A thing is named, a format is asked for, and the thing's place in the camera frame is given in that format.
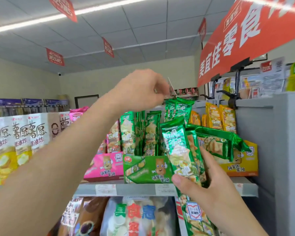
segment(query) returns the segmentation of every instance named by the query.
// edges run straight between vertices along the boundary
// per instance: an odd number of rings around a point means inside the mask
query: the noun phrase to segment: left hand
[[[111,92],[118,98],[125,112],[138,112],[162,104],[164,96],[169,95],[169,84],[161,74],[153,70],[135,70],[123,78]]]

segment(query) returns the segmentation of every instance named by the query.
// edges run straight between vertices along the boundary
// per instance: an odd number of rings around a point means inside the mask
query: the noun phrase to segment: price tag
[[[155,184],[157,196],[176,196],[176,188],[173,184]]]
[[[240,195],[243,195],[243,186],[244,186],[244,184],[242,184],[242,183],[235,184],[235,188]]]
[[[116,185],[95,185],[96,196],[115,196],[117,195]]]

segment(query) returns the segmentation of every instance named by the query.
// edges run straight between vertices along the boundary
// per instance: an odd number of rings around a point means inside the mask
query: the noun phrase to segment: ceiling
[[[116,0],[71,0],[81,9]],[[213,32],[235,0],[146,0],[0,32],[0,58],[53,73],[73,73],[194,55],[206,17]],[[59,14],[49,0],[0,0],[0,27]],[[115,58],[104,52],[104,37]],[[50,63],[46,49],[65,58]]]

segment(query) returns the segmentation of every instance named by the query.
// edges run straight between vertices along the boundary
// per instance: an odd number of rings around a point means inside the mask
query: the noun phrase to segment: red promotional banner
[[[66,15],[71,21],[78,22],[73,4],[70,0],[49,0],[50,3],[62,14]]]
[[[205,39],[206,35],[206,19],[203,18],[201,25],[199,27],[198,33],[200,34],[201,42]]]
[[[62,55],[48,48],[46,48],[46,50],[47,50],[47,57],[49,62],[64,66],[64,59]]]
[[[295,0],[236,0],[201,52],[198,87],[295,39]]]
[[[107,42],[107,40],[105,40],[104,38],[103,38],[103,41],[104,41],[104,50],[105,50],[105,52],[108,54],[108,55],[110,55],[111,57],[115,57],[115,55],[114,55],[114,52],[113,52],[113,48],[111,47],[111,45]]]

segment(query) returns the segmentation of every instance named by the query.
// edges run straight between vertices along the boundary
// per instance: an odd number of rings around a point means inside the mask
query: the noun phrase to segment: white snack bag
[[[32,153],[47,145],[60,133],[59,113],[29,114]]]
[[[61,131],[63,131],[64,129],[66,129],[68,126],[71,125],[69,113],[70,111],[59,113]]]
[[[12,130],[18,166],[32,158],[28,115],[12,116]]]
[[[0,117],[0,185],[17,169],[12,117]]]
[[[100,236],[175,236],[175,208],[168,197],[111,197]]]

